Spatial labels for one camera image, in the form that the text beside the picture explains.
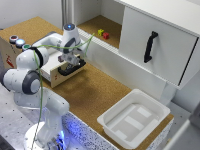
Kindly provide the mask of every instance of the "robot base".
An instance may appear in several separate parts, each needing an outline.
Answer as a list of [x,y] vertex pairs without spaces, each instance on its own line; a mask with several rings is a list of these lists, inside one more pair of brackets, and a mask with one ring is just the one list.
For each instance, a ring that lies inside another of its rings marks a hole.
[[[44,125],[44,122],[41,122],[38,126],[38,131],[42,128],[42,126]],[[25,150],[31,150],[32,148],[32,143],[33,143],[33,138],[35,136],[35,131],[37,128],[37,124],[35,124],[34,126],[32,126],[25,134],[24,137],[24,149]],[[33,150],[48,150],[48,148],[41,148],[39,147],[35,142],[33,145]]]

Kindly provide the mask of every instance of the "cabinet door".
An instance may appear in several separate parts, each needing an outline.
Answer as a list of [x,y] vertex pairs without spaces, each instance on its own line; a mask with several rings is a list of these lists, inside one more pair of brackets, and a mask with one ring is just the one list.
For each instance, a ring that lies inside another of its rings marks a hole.
[[[147,42],[152,31],[150,56],[144,63]],[[190,59],[197,37],[173,26],[125,8],[119,53],[160,77],[178,85]]]

